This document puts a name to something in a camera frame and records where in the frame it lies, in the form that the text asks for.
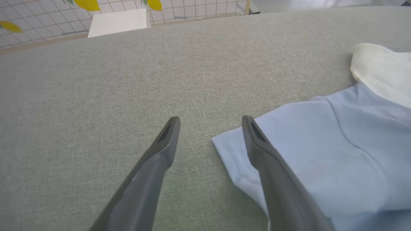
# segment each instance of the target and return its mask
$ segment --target light blue garment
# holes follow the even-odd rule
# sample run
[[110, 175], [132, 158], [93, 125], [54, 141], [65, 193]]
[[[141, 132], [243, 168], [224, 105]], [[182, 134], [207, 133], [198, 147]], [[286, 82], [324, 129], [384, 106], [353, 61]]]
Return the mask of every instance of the light blue garment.
[[[337, 230], [372, 225], [384, 216], [381, 211], [411, 208], [411, 109], [359, 82], [283, 105], [255, 121]], [[267, 214], [242, 129], [212, 141], [234, 184]], [[410, 220], [411, 213], [405, 214]]]

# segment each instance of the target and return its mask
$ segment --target tiled wall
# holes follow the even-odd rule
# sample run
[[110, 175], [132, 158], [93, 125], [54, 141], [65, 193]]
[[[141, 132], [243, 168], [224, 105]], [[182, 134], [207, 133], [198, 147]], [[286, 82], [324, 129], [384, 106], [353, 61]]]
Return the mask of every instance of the tiled wall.
[[244, 15], [247, 1], [160, 0], [162, 11], [154, 11], [141, 0], [97, 0], [101, 11], [86, 11], [63, 0], [0, 0], [0, 21], [10, 21], [23, 33], [0, 29], [0, 49], [55, 38], [86, 34], [95, 14], [147, 8], [151, 23]]

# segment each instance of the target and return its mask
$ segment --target white rectangular object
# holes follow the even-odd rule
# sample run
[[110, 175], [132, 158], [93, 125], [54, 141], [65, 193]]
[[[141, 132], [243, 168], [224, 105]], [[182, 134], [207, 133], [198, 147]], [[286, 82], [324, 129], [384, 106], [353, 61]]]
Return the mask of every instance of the white rectangular object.
[[146, 9], [96, 14], [93, 16], [88, 38], [150, 27]]

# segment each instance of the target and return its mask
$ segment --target clothing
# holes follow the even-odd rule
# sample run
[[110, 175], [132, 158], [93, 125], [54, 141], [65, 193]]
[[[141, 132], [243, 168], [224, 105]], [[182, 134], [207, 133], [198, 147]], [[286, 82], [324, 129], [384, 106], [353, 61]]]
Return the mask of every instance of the clothing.
[[[411, 208], [410, 57], [359, 44], [351, 64], [355, 86], [255, 119], [338, 230], [370, 223], [380, 211]], [[242, 129], [212, 141], [233, 183], [267, 214]]]

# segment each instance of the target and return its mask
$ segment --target lemon print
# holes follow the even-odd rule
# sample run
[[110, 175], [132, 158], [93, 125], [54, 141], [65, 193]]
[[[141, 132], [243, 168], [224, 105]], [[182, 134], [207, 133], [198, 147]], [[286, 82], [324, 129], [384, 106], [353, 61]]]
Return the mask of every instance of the lemon print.
[[161, 11], [162, 6], [159, 0], [147, 0], [147, 2], [153, 10]]
[[74, 0], [79, 7], [88, 11], [100, 11], [97, 0]]
[[1, 28], [9, 30], [14, 33], [23, 33], [23, 31], [18, 27], [18, 25], [8, 22], [8, 21], [0, 21]]

